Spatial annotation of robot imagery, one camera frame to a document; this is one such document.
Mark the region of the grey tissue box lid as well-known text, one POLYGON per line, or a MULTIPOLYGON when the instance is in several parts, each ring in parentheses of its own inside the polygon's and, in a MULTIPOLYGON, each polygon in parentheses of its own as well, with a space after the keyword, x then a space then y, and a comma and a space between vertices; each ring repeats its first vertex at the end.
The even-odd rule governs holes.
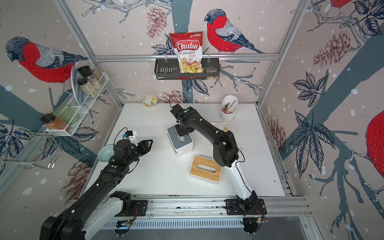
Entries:
POLYGON ((174 148, 174 151, 177 154, 180 154, 181 152, 187 151, 194 147, 194 141, 191 135, 188 134, 183 137, 179 137, 175 125, 167 128, 167 134, 174 148))

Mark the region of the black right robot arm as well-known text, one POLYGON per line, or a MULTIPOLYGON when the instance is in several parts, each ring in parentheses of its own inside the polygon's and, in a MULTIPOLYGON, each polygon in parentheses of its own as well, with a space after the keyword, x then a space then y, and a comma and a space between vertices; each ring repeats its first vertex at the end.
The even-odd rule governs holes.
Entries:
POLYGON ((197 131, 212 144, 214 160, 229 171, 240 208, 244 213, 253 210, 259 198, 241 169, 239 154, 243 155, 243 152, 238 148, 234 134, 218 129, 192 107, 184 109, 176 104, 171 106, 170 112, 177 120, 176 130, 179 136, 197 131))

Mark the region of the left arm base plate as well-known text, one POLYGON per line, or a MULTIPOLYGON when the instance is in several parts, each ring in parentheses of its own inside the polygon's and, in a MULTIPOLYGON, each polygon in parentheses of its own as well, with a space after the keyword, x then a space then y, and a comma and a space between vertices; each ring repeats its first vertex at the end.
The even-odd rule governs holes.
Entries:
POLYGON ((123 208, 116 217, 144 217, 147 205, 148 201, 145 200, 128 200, 123 203, 123 208))

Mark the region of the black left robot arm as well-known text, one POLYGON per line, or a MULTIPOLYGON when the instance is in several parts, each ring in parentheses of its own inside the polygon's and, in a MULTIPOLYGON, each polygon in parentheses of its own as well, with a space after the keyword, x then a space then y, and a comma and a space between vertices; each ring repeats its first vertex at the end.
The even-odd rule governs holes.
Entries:
POLYGON ((41 227, 41 240, 90 240, 112 217, 143 217, 147 201, 133 201, 131 194, 113 189, 130 172, 130 165, 149 153, 153 140, 133 144, 123 139, 114 144, 114 155, 92 186, 57 217, 41 227))

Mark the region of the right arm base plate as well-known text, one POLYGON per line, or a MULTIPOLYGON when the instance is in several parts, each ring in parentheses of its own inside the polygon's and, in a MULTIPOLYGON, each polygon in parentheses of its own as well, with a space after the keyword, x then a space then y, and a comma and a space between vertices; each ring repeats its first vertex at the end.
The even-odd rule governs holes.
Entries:
POLYGON ((267 209, 263 199, 240 201, 239 199, 225 199, 226 213, 228 216, 240 215, 266 215, 267 209))

